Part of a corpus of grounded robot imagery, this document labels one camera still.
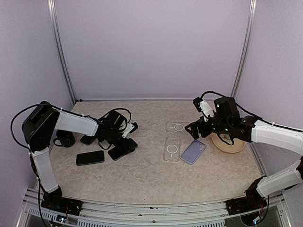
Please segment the clear case with ring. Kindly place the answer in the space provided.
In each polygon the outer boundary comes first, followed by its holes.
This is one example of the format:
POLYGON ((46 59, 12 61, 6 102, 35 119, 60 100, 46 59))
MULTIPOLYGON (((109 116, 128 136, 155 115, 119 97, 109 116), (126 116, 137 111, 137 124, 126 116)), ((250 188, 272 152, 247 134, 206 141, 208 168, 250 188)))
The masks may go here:
POLYGON ((181 139, 179 137, 167 137, 163 152, 163 160, 166 162, 178 162, 181 139))

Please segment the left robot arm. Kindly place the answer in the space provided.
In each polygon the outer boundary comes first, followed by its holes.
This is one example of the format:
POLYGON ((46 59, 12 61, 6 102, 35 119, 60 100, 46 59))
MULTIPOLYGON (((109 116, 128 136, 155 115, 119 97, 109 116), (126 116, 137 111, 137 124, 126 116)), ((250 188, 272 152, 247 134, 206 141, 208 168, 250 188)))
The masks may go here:
POLYGON ((55 131, 68 131, 106 141, 116 148, 120 155, 126 155, 137 148, 137 143, 128 134, 138 129, 136 122, 130 122, 113 109, 96 119, 89 115, 77 114, 47 101, 32 106, 33 111, 22 124, 22 132, 36 168, 40 184, 46 193, 48 203, 56 210, 66 206, 66 199, 58 191, 50 156, 50 143, 55 131))

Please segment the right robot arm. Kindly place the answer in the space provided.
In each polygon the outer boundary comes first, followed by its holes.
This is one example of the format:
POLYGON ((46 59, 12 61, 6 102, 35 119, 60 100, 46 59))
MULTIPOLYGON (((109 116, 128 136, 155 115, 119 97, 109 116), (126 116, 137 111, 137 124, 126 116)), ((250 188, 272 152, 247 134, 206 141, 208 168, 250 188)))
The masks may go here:
MULTIPOLYGON (((220 137, 228 135, 231 140, 239 139, 244 142, 264 143, 292 151, 298 155, 303 154, 303 131, 283 125, 268 122, 249 111, 247 116, 241 117, 243 109, 233 97, 221 96, 214 100, 212 108, 201 96, 193 100, 198 112, 202 113, 197 121, 185 127, 194 138, 206 138, 211 134, 220 137)), ((252 210, 261 199, 270 194, 296 186, 303 182, 303 160, 273 175, 255 180, 245 191, 242 206, 252 210)))

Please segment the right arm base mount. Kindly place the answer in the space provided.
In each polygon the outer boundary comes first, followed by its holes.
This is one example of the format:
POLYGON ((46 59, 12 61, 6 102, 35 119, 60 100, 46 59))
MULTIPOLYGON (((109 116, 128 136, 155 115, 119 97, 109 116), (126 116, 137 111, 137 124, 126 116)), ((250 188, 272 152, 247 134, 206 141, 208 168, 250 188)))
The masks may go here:
POLYGON ((247 190, 244 197, 230 199, 225 202, 229 215, 240 214, 252 210, 257 210, 267 206, 267 201, 258 192, 247 190))

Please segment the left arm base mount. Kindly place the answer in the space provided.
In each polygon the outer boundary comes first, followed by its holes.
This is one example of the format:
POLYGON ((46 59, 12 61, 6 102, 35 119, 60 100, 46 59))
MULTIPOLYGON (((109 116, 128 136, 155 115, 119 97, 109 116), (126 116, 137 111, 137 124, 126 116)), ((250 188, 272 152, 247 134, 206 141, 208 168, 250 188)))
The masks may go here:
POLYGON ((80 215, 83 202, 76 199, 70 199, 62 196, 60 186, 53 192, 43 192, 42 207, 67 215, 80 215))

